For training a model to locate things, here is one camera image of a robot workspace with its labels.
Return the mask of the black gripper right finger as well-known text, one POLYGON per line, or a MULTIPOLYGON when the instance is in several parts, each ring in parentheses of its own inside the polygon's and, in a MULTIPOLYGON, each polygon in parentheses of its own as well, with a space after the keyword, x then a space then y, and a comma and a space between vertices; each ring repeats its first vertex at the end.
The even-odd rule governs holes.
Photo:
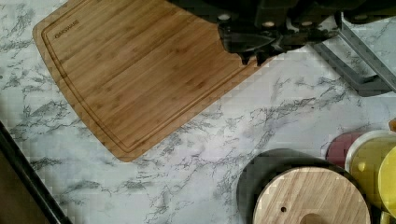
POLYGON ((258 66, 279 54, 302 48, 307 44, 317 44, 328 40, 340 32, 340 13, 327 17, 319 24, 296 27, 286 20, 283 27, 267 29, 262 34, 271 42, 258 49, 258 66))

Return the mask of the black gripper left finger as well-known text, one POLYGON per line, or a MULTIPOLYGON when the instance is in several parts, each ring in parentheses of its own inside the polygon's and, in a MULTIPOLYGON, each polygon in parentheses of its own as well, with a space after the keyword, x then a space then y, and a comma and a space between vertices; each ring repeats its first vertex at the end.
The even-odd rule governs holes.
POLYGON ((217 26, 222 46, 227 52, 237 54, 242 65, 247 65, 251 57, 256 58, 257 65, 262 65, 278 54, 273 47, 281 38, 278 30, 258 28, 246 20, 234 20, 230 14, 220 14, 217 26))

